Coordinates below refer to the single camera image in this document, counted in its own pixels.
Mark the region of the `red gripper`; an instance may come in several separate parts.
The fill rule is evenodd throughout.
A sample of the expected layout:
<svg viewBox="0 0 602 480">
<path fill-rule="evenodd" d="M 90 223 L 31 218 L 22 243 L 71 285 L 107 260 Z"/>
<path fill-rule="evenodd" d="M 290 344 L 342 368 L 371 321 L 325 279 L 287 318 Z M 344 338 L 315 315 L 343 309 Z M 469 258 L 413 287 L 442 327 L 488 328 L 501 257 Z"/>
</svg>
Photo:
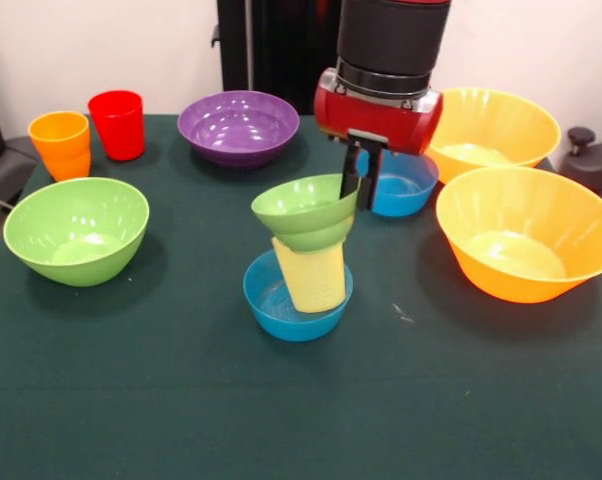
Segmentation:
<svg viewBox="0 0 602 480">
<path fill-rule="evenodd" d="M 344 141 L 361 137 L 391 152 L 420 155 L 430 145 L 443 105 L 443 94 L 432 89 L 404 99 L 365 95 L 346 87 L 337 70 L 328 68 L 317 84 L 314 115 L 320 130 L 329 136 Z M 358 190 L 357 206 L 372 211 L 382 163 L 381 147 L 360 151 L 357 144 L 348 143 L 340 197 Z"/>
</svg>

